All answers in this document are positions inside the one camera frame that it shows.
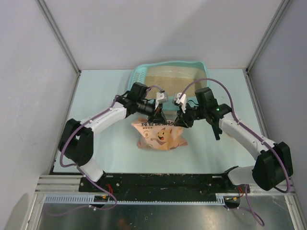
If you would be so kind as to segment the pink cat litter bag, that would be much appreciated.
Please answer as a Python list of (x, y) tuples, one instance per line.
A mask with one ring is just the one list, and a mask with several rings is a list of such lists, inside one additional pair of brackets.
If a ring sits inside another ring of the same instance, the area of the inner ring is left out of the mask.
[(181, 136), (184, 129), (174, 126), (174, 122), (167, 124), (149, 122), (147, 119), (138, 118), (131, 124), (140, 134), (138, 148), (144, 150), (172, 150), (186, 146), (188, 142)]

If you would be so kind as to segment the black t-shaped plastic part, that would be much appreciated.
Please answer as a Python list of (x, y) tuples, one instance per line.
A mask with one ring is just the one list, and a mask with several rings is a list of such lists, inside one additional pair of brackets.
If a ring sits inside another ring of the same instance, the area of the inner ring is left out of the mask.
[(219, 123), (217, 121), (213, 121), (212, 124), (213, 133), (216, 140), (220, 140), (220, 135), (223, 133), (223, 131), (219, 128)]

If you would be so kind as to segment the teal and beige litter box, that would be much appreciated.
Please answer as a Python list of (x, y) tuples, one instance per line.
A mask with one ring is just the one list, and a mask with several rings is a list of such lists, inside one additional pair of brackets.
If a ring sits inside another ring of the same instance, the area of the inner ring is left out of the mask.
[[(166, 61), (153, 64), (143, 64), (136, 67), (129, 79), (127, 89), (130, 90), (133, 83), (144, 84), (148, 76), (163, 76), (176, 78), (191, 78), (194, 81), (208, 78), (207, 67), (200, 61)], [(173, 103), (173, 96), (163, 104), (163, 111), (166, 115), (175, 115), (178, 107)]]

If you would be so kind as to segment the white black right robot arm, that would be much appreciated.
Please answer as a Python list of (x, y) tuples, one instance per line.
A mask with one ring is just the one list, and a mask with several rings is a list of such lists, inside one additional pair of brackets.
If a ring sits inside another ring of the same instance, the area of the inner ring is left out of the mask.
[(213, 129), (216, 140), (223, 133), (240, 143), (254, 158), (255, 165), (238, 167), (225, 171), (227, 177), (221, 180), (226, 192), (233, 192), (241, 184), (257, 184), (269, 191), (293, 175), (290, 148), (284, 142), (276, 143), (258, 135), (235, 118), (233, 109), (227, 104), (218, 104), (210, 88), (195, 92), (197, 104), (191, 107), (183, 93), (177, 93), (173, 104), (179, 107), (174, 125), (190, 128), (196, 120), (206, 120)]

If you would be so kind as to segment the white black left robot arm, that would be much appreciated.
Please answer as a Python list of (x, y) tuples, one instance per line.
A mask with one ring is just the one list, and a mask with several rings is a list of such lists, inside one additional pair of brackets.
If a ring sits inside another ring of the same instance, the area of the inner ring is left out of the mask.
[(167, 93), (160, 89), (150, 103), (146, 96), (151, 89), (136, 82), (124, 94), (116, 95), (106, 110), (82, 121), (73, 118), (68, 120), (58, 145), (61, 167), (75, 166), (90, 180), (92, 189), (102, 191), (106, 186), (106, 173), (96, 162), (94, 138), (114, 123), (135, 113), (146, 115), (150, 123), (167, 124), (163, 113), (163, 103), (168, 100)]

